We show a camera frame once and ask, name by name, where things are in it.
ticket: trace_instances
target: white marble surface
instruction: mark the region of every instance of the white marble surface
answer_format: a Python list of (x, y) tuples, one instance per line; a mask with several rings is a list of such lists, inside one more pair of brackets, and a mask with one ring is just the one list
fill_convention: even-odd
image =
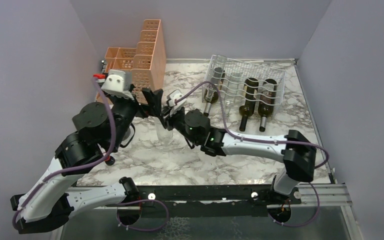
[[(246, 126), (247, 134), (285, 135), (289, 129), (300, 131), (312, 143), (317, 143), (313, 123), (303, 96), (294, 66), (291, 63), (271, 63), (269, 67), (286, 70), (284, 99), (281, 108), (269, 118), (267, 130), (259, 132), (260, 118), (254, 114)], [(164, 93), (180, 89), (188, 92), (204, 80), (208, 63), (169, 63), (166, 65)], [(193, 93), (185, 104), (186, 111), (204, 109), (201, 89)], [(211, 125), (222, 127), (220, 105), (210, 112)], [(231, 110), (228, 127), (238, 131), (240, 115)], [(283, 164), (261, 157), (233, 155), (211, 157), (199, 150), (190, 149), (185, 139), (173, 131), (169, 145), (160, 142), (154, 118), (135, 118), (136, 135), (130, 145), (113, 153), (112, 166), (101, 163), (77, 182), (78, 186), (105, 186), (121, 177), (131, 177), (137, 185), (217, 185), (217, 184), (270, 184)], [(316, 164), (322, 162), (317, 153)], [(328, 172), (323, 166), (314, 173), (315, 183), (329, 183)]]

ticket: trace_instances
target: wire rack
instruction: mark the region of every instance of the wire rack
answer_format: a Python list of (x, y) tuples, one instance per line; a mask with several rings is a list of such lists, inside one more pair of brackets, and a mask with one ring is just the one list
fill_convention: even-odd
[[(228, 114), (231, 109), (239, 108), (245, 104), (247, 100), (246, 89), (250, 87), (245, 81), (250, 78), (253, 79), (252, 82), (258, 82), (258, 87), (254, 86), (257, 91), (251, 94), (254, 99), (248, 100), (256, 102), (255, 109), (261, 103), (274, 106), (272, 114), (274, 116), (282, 104), (285, 90), (285, 73), (286, 71), (281, 69), (239, 61), (222, 55), (213, 55), (205, 75), (205, 81), (214, 83), (214, 77), (218, 77), (216, 85), (221, 92), (224, 111)], [(270, 80), (267, 82), (268, 79), (275, 80), (276, 84), (270, 83)], [(203, 102), (207, 101), (208, 93), (211, 92), (214, 92), (214, 89), (209, 84), (203, 86)]]

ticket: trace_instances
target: purple cable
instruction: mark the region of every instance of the purple cable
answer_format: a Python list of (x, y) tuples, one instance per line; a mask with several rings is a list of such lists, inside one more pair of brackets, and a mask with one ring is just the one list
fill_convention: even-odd
[(306, 225), (309, 225), (310, 223), (312, 223), (312, 222), (317, 218), (317, 216), (319, 215), (319, 212), (320, 212), (320, 198), (319, 198), (319, 194), (317, 193), (316, 188), (314, 187), (314, 185), (311, 184), (310, 182), (309, 182), (309, 184), (310, 184), (310, 186), (312, 187), (312, 189), (314, 190), (315, 197), (317, 198), (317, 208), (316, 208), (315, 213), (314, 213), (314, 215), (312, 216), (312, 218), (310, 218), (310, 219), (309, 219), (308, 221), (306, 221), (306, 222), (303, 222), (303, 223), (300, 223), (300, 224), (297, 224), (297, 225), (290, 225), (290, 224), (282, 223), (282, 222), (279, 222), (279, 221), (275, 220), (275, 219), (269, 214), (270, 218), (273, 220), (274, 223), (279, 224), (279, 225), (281, 225), (281, 226), (283, 226), (283, 227), (299, 228), (299, 227), (304, 227), (304, 226), (306, 226)]
[[(178, 102), (184, 100), (185, 98), (189, 97), (189, 95), (191, 95), (193, 92), (195, 92), (199, 87), (201, 87), (204, 84), (212, 85), (215, 88), (215, 90), (217, 91), (218, 100), (220, 101), (220, 106), (221, 106), (221, 117), (223, 118), (224, 129), (226, 130), (226, 132), (230, 136), (232, 136), (234, 138), (239, 138), (237, 135), (233, 134), (233, 132), (231, 132), (228, 129), (228, 125), (227, 125), (226, 117), (225, 117), (225, 110), (223, 109), (222, 95), (220, 93), (219, 88), (215, 84), (213, 84), (212, 82), (210, 82), (210, 81), (203, 81), (203, 82), (201, 82), (196, 87), (194, 87), (191, 91), (186, 93), (181, 98), (176, 99), (174, 102), (177, 104)], [(288, 140), (286, 140), (286, 141), (276, 141), (275, 142), (275, 141), (270, 141), (270, 140), (260, 140), (260, 139), (254, 139), (254, 138), (248, 138), (248, 137), (243, 137), (241, 139), (245, 140), (245, 141), (250, 141), (250, 142), (255, 142), (255, 143), (262, 143), (262, 144), (296, 144), (296, 145), (304, 145), (304, 146), (310, 146), (310, 147), (318, 148), (318, 149), (320, 149), (320, 150), (322, 150), (324, 152), (324, 154), (326, 155), (326, 159), (322, 163), (320, 163), (319, 165), (316, 165), (314, 167), (315, 169), (318, 169), (321, 166), (325, 165), (328, 162), (328, 160), (329, 160), (329, 153), (328, 153), (328, 151), (324, 147), (322, 147), (320, 145), (317, 145), (317, 144), (314, 144), (314, 143), (311, 143), (311, 142), (288, 141)]]
[(155, 200), (155, 199), (142, 199), (142, 200), (131, 201), (131, 202), (126, 202), (126, 203), (119, 203), (119, 204), (117, 204), (117, 206), (126, 206), (126, 205), (138, 204), (138, 203), (144, 203), (144, 202), (155, 202), (155, 203), (161, 204), (161, 206), (164, 207), (164, 209), (165, 209), (165, 221), (161, 226), (158, 226), (155, 228), (150, 228), (150, 229), (137, 228), (137, 227), (130, 226), (130, 225), (126, 226), (120, 221), (120, 218), (119, 218), (120, 216), (119, 216), (119, 213), (117, 212), (118, 223), (123, 227), (126, 227), (128, 229), (133, 229), (136, 231), (140, 231), (140, 232), (154, 232), (154, 231), (162, 229), (170, 220), (169, 209), (167, 208), (167, 206), (162, 201)]
[[(104, 96), (104, 93), (102, 92), (101, 87), (99, 87), (98, 83), (96, 82), (96, 78), (93, 77), (91, 80), (92, 80), (93, 86), (98, 91), (99, 95)], [(68, 168), (64, 168), (62, 170), (55, 171), (55, 172), (49, 174), (48, 176), (46, 176), (42, 180), (42, 182), (45, 183), (45, 182), (49, 181), (51, 178), (53, 178), (57, 175), (60, 175), (62, 173), (68, 173), (68, 172), (79, 171), (79, 170), (95, 167), (96, 165), (105, 161), (108, 158), (108, 156), (111, 154), (111, 152), (114, 149), (114, 146), (116, 145), (116, 122), (114, 121), (114, 116), (113, 116), (113, 113), (111, 112), (111, 108), (110, 108), (110, 105), (108, 104), (107, 98), (103, 97), (102, 101), (103, 101), (103, 104), (105, 105), (106, 113), (108, 114), (109, 128), (110, 128), (110, 133), (111, 133), (109, 148), (108, 148), (108, 151), (106, 152), (106, 154), (97, 161), (94, 161), (94, 162), (91, 162), (91, 163), (88, 163), (88, 164), (85, 164), (82, 166), (68, 167)], [(38, 185), (36, 185), (36, 187), (31, 191), (31, 193), (28, 195), (28, 197), (25, 199), (25, 201), (20, 206), (18, 206), (21, 209), (15, 211), (15, 214), (12, 217), (12, 226), (16, 230), (18, 230), (18, 227), (17, 227), (18, 215), (20, 214), (21, 210), (24, 207), (26, 207), (26, 205), (30, 202), (30, 200), (33, 198), (33, 196), (39, 191), (39, 189), (41, 189), (41, 187), (44, 185), (44, 183), (39, 183)]]

